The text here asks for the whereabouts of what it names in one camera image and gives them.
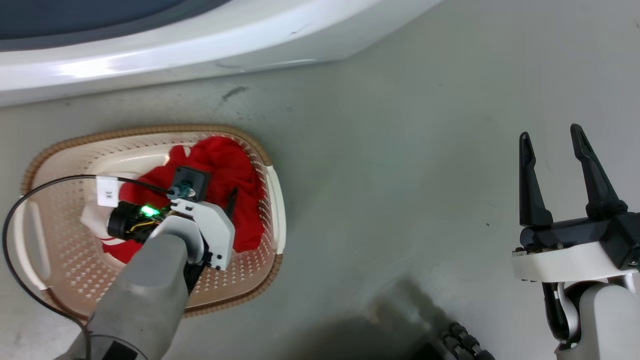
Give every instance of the brown basket rim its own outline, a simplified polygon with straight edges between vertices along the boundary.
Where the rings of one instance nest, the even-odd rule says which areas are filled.
[[[139,135],[152,135],[152,134],[161,134],[161,133],[226,133],[229,135],[234,135],[239,138],[242,138],[244,141],[248,142],[251,146],[255,148],[255,150],[260,155],[262,162],[265,166],[271,166],[271,158],[269,154],[264,150],[262,145],[254,139],[248,133],[237,129],[228,125],[207,125],[207,124],[185,124],[185,125],[158,125],[158,126],[143,126],[143,127],[134,127],[130,129],[123,130],[114,130],[114,131],[105,131],[101,133],[95,133],[91,135],[79,136],[77,138],[72,138],[69,140],[64,140],[62,142],[58,142],[42,152],[38,154],[29,164],[29,167],[24,173],[24,179],[22,180],[22,188],[21,194],[25,195],[31,189],[33,189],[33,180],[36,176],[36,173],[51,156],[65,149],[69,149],[72,147],[77,147],[80,145],[86,145],[88,143],[99,142],[104,140],[112,140],[117,138],[126,138],[129,136],[139,136]],[[187,307],[184,312],[184,317],[189,318],[197,315],[204,315],[208,313],[213,313],[215,311],[219,311],[222,309],[227,309],[229,307],[233,307],[236,305],[244,304],[249,300],[253,300],[258,297],[260,294],[264,293],[276,275],[278,275],[278,271],[280,270],[280,265],[282,264],[282,255],[275,254],[273,259],[273,264],[271,265],[271,269],[269,273],[264,278],[264,280],[256,287],[247,291],[244,294],[238,295],[236,297],[231,297],[229,299],[220,300],[217,302],[213,302],[210,304],[204,304],[200,306],[192,306]],[[51,290],[51,288],[47,288],[41,291],[44,300],[49,303],[51,306],[56,309],[60,309],[82,321],[87,321],[88,317],[86,315],[82,315],[80,313],[76,313],[75,311],[67,308],[60,300],[57,298],[55,293]]]

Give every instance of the white cable label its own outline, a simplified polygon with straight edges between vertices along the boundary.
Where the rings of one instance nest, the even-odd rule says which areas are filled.
[[[98,205],[109,206],[110,208],[118,207],[118,178],[113,176],[98,175],[95,177],[96,196]]]

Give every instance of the white appliance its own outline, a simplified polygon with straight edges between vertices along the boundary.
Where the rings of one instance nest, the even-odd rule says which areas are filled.
[[[24,3],[0,0],[0,12],[3,1],[5,15],[14,11],[13,4]],[[41,28],[42,20],[49,20],[45,17],[48,15],[41,14],[43,18],[40,22],[34,20],[32,28],[23,28],[23,20],[14,21],[18,28],[15,38],[11,38],[13,29],[3,29],[0,22],[0,34],[10,34],[9,38],[0,36],[0,106],[341,60],[440,2],[165,0],[172,1],[178,3],[176,6],[189,1],[217,4],[200,15],[161,26],[145,24],[146,18],[142,17],[117,24],[115,30],[112,21],[103,31],[91,24],[78,25],[78,17],[70,17],[67,21],[71,25],[51,25],[58,27],[51,30],[52,36],[47,28]],[[21,15],[30,16],[24,11]],[[94,15],[98,18],[102,14],[94,12],[88,17]],[[109,24],[112,19],[96,21],[102,20]]]

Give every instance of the yellow wire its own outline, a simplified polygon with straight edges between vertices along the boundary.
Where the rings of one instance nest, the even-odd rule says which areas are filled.
[[[151,225],[155,223],[156,223],[155,221],[141,222],[140,224],[133,225],[133,227],[129,229],[129,232],[134,231],[134,229],[137,228],[138,226]]]

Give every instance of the washing machine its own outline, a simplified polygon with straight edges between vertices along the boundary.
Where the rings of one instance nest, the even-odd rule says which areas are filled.
[[[0,106],[348,58],[440,0],[0,0]]]

